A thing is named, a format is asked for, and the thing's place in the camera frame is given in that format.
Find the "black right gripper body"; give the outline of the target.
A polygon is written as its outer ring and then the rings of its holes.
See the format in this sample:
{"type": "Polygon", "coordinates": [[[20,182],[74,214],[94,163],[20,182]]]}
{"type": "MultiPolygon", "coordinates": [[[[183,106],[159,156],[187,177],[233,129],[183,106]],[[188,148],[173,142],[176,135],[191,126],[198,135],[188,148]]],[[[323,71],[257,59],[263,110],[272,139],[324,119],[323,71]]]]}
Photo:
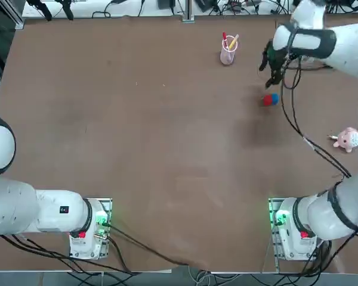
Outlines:
{"type": "Polygon", "coordinates": [[[275,49],[273,42],[268,41],[266,46],[266,57],[273,73],[284,73],[286,62],[288,60],[288,52],[289,49],[287,46],[275,49]]]}

